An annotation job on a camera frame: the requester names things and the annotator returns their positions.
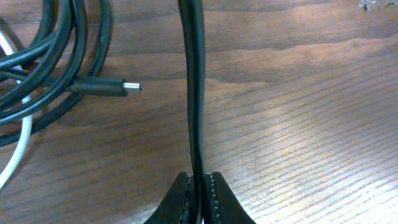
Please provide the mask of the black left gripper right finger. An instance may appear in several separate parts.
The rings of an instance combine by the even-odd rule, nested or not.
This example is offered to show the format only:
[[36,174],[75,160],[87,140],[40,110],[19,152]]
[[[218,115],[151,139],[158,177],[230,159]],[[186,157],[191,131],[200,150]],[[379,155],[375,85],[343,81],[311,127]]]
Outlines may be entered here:
[[204,209],[204,222],[208,224],[255,224],[245,212],[220,172],[206,176],[208,193]]

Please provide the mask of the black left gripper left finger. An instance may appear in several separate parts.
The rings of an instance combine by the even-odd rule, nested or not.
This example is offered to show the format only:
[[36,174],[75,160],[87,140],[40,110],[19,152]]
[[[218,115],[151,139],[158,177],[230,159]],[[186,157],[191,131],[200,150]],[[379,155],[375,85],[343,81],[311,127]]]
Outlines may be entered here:
[[159,206],[144,224],[188,224],[191,223],[191,179],[180,172],[165,194]]

